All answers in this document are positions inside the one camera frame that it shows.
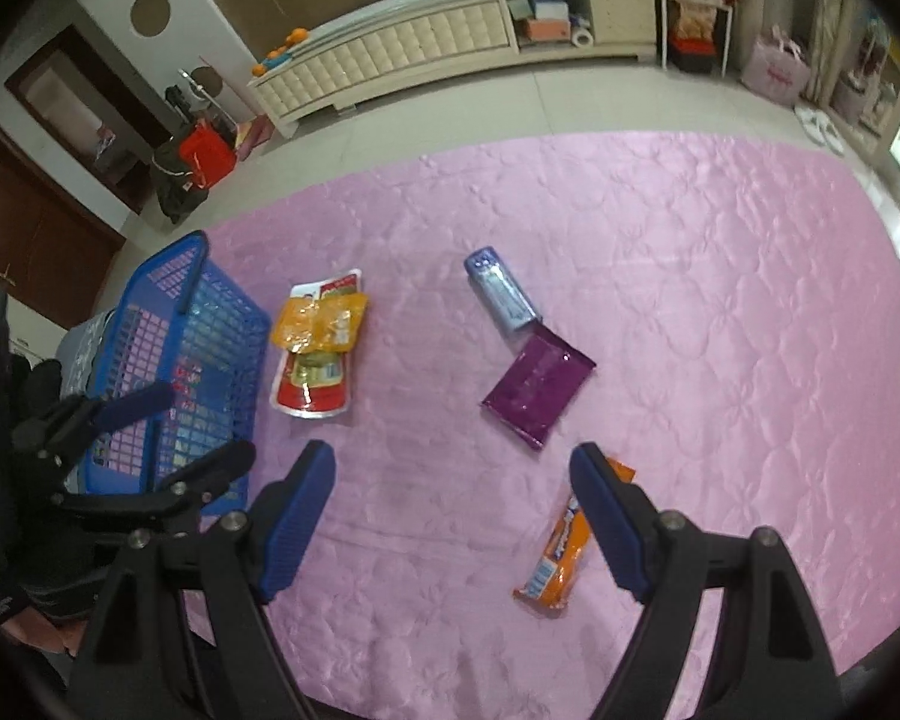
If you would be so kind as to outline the left hand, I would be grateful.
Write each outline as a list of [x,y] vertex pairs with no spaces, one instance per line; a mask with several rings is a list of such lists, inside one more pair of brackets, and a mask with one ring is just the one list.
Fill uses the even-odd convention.
[[46,653],[76,656],[86,632],[86,621],[56,622],[34,608],[23,608],[1,624],[1,630],[19,644]]

